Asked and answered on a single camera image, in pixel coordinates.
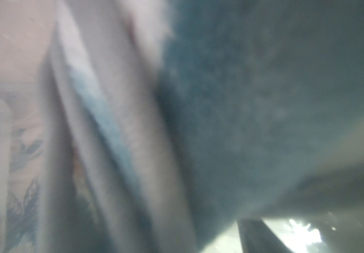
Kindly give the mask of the teal bear print blanket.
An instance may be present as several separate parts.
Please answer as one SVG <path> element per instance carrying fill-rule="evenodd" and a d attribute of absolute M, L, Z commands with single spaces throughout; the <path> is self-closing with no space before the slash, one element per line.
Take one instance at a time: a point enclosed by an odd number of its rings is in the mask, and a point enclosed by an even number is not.
<path fill-rule="evenodd" d="M 197 253 L 364 207 L 364 1 L 56 1 L 39 253 Z"/>

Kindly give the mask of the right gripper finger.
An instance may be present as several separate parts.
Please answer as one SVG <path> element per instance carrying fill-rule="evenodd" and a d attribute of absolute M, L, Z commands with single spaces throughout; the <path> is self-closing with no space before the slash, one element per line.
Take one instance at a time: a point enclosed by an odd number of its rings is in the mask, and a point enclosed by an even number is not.
<path fill-rule="evenodd" d="M 262 220 L 237 222 L 243 253 L 292 253 Z"/>

